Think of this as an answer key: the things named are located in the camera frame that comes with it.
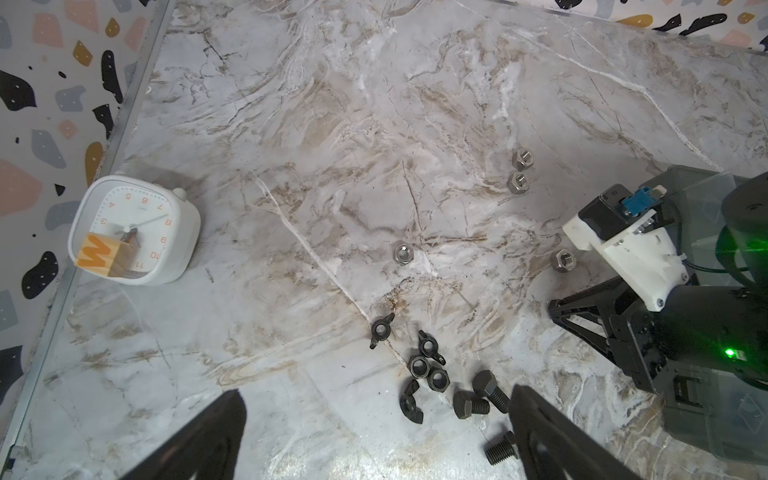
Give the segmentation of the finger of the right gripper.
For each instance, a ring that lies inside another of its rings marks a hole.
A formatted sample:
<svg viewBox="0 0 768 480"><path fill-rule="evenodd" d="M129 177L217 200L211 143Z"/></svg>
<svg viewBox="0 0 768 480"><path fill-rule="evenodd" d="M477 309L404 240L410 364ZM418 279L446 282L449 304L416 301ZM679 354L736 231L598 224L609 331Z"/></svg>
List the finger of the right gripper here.
<svg viewBox="0 0 768 480"><path fill-rule="evenodd" d="M550 300L547 312L559 327L586 342L612 363L629 363L627 311L636 294L620 277L564 298Z"/></svg>

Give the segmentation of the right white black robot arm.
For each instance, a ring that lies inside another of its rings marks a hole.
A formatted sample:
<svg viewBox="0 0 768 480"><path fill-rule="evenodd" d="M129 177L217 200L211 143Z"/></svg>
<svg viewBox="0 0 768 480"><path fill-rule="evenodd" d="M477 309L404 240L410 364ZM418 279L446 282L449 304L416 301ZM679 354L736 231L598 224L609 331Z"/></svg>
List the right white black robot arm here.
<svg viewBox="0 0 768 480"><path fill-rule="evenodd" d="M671 226L692 221L662 185L616 184L564 226L574 246L596 251L615 277L549 303L551 320L589 344L641 390L658 393L674 363L767 386L767 178L747 180L723 199L715 243L729 286L702 285L699 267Z"/></svg>

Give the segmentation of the black wing nut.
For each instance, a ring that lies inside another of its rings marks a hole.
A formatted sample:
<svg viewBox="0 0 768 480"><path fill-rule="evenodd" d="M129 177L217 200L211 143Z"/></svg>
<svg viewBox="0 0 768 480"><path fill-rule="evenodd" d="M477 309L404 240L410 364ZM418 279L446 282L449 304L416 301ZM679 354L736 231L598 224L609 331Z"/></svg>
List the black wing nut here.
<svg viewBox="0 0 768 480"><path fill-rule="evenodd" d="M393 322L395 318L395 313L391 312L388 315L377 319L372 325L371 325L371 340L369 348L371 350L375 349L376 346L389 338L391 335L391 323Z"/></svg>
<svg viewBox="0 0 768 480"><path fill-rule="evenodd" d="M423 330L418 331L418 349L422 356L445 366L446 359L439 353L439 344L434 336Z"/></svg>
<svg viewBox="0 0 768 480"><path fill-rule="evenodd" d="M417 379L411 379L399 397L399 405L402 414L414 424L421 425L424 419L423 411L418 407L414 394L419 389Z"/></svg>

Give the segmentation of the grey compartment organizer box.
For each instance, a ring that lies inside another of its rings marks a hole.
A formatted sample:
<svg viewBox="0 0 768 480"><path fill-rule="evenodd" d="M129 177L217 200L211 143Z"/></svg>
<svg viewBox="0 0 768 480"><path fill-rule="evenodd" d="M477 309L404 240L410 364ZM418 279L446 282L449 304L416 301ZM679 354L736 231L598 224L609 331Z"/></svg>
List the grey compartment organizer box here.
<svg viewBox="0 0 768 480"><path fill-rule="evenodd" d="M767 176L673 166L662 211L692 280L652 329L670 360L663 426L720 459L767 462Z"/></svg>

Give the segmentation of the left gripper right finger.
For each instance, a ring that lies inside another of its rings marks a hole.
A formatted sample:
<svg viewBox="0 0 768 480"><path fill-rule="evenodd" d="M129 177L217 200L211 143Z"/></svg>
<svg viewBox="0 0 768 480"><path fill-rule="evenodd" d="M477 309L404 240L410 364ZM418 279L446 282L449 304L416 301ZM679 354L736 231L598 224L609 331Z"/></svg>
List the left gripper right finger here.
<svg viewBox="0 0 768 480"><path fill-rule="evenodd" d="M509 417L528 479L637 479L533 388L516 385Z"/></svg>

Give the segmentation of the black hex nut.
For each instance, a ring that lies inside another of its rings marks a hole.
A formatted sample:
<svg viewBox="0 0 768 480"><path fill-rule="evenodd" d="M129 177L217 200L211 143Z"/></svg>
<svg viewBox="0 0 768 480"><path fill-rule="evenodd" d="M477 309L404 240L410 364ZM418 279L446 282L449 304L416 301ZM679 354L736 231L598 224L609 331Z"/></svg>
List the black hex nut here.
<svg viewBox="0 0 768 480"><path fill-rule="evenodd" d="M441 368L432 368L428 373L427 384L429 388L438 393L443 393L450 385L450 377L448 373Z"/></svg>

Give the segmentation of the black round nut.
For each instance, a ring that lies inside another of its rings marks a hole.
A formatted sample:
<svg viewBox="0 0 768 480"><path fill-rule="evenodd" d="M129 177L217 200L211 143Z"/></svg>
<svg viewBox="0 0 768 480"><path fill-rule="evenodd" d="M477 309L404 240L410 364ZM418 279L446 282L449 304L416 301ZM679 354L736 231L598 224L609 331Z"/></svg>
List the black round nut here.
<svg viewBox="0 0 768 480"><path fill-rule="evenodd" d="M408 361L408 369L413 378L426 378L430 372L429 360L423 355L414 355Z"/></svg>

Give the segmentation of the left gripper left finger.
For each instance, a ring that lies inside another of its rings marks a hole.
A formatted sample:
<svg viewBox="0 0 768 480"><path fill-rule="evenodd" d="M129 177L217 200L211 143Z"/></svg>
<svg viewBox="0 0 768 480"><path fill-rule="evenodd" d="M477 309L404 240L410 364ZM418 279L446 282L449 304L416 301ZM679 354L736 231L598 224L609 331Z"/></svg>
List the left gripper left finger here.
<svg viewBox="0 0 768 480"><path fill-rule="evenodd" d="M123 477L232 479L246 419L243 397L228 390Z"/></svg>

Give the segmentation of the white square container orange label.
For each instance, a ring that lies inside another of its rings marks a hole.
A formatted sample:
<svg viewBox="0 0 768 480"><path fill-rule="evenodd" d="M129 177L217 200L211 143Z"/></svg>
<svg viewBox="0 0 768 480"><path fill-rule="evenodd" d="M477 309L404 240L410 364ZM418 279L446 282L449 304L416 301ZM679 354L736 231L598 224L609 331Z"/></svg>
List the white square container orange label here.
<svg viewBox="0 0 768 480"><path fill-rule="evenodd" d="M187 269L201 215L182 188L108 175L86 191L68 238L74 265L100 278L158 286Z"/></svg>

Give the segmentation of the silver hex nut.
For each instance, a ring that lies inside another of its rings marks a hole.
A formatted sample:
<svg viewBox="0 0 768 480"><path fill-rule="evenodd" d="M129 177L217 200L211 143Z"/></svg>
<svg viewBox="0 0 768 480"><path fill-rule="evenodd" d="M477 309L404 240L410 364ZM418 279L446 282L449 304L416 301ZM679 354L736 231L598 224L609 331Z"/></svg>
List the silver hex nut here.
<svg viewBox="0 0 768 480"><path fill-rule="evenodd" d="M393 248L393 259L399 265L408 265L415 258L415 252L410 244L398 242Z"/></svg>
<svg viewBox="0 0 768 480"><path fill-rule="evenodd" d="M530 183L524 173L515 172L508 177L507 187L513 194L522 194L529 190Z"/></svg>
<svg viewBox="0 0 768 480"><path fill-rule="evenodd" d="M532 167L534 161L535 158L533 152L527 148L519 148L513 155L513 162L519 171Z"/></svg>
<svg viewBox="0 0 768 480"><path fill-rule="evenodd" d="M568 249L560 249L551 256L552 268L557 272L571 272L575 268L576 263L574 254Z"/></svg>

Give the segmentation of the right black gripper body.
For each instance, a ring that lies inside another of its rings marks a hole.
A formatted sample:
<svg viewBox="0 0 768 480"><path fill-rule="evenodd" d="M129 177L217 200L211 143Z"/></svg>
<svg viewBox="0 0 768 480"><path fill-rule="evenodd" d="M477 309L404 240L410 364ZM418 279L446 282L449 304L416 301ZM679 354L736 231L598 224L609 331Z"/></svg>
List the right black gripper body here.
<svg viewBox="0 0 768 480"><path fill-rule="evenodd" d="M636 387L660 392L677 363L728 372L767 389L765 288L681 285L659 312L636 295L627 315L630 362L614 364Z"/></svg>

